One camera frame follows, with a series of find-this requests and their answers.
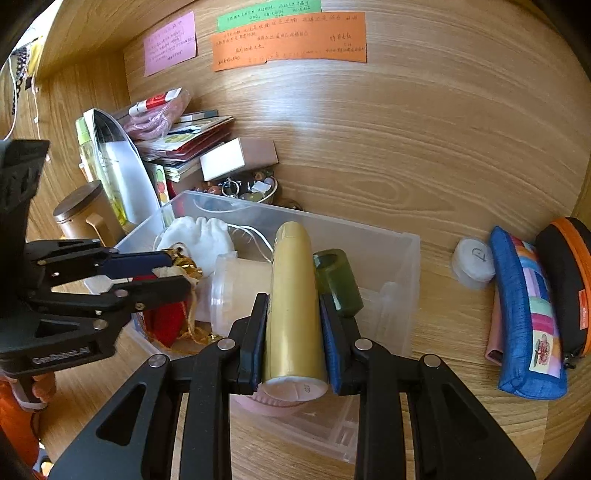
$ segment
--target wooden wall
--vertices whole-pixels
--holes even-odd
[[[308,210],[417,233],[437,257],[496,224],[531,239],[572,211],[591,151],[591,85],[526,9],[326,0],[327,11],[367,12],[368,64],[212,72],[216,17],[249,3],[200,0],[173,15],[195,11],[199,56],[148,78],[136,38],[125,49],[132,101],[188,88],[195,108],[235,115],[237,134],[275,140],[284,190]]]
[[[3,75],[1,80],[6,98],[7,89],[12,89],[7,86],[10,79]],[[29,240],[59,238],[62,235],[53,221],[53,209],[85,182],[78,168],[80,154],[74,124],[76,119],[92,107],[113,111],[129,105],[120,53],[71,65],[40,81],[37,86],[39,130],[41,138],[51,140],[51,149],[39,192],[31,204]],[[23,89],[18,108],[13,138],[38,138],[37,127],[33,123],[37,113],[32,90]],[[4,117],[0,117],[0,128],[5,128],[5,122]]]

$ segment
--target gold bottle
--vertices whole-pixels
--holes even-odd
[[[275,238],[262,384],[277,400],[314,400],[328,389],[315,272],[308,232],[284,223]]]

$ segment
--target pink sticky note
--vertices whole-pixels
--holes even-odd
[[[144,76],[196,56],[195,15],[189,12],[144,39]]]

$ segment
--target white drawstring pouch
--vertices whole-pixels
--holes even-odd
[[[213,273],[218,255],[234,251],[228,224],[219,218],[181,217],[164,231],[156,250],[180,247],[203,270],[203,276]]]

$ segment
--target orange note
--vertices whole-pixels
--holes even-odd
[[[367,62],[364,12],[290,15],[233,28],[211,37],[213,70],[268,60],[331,59]]]

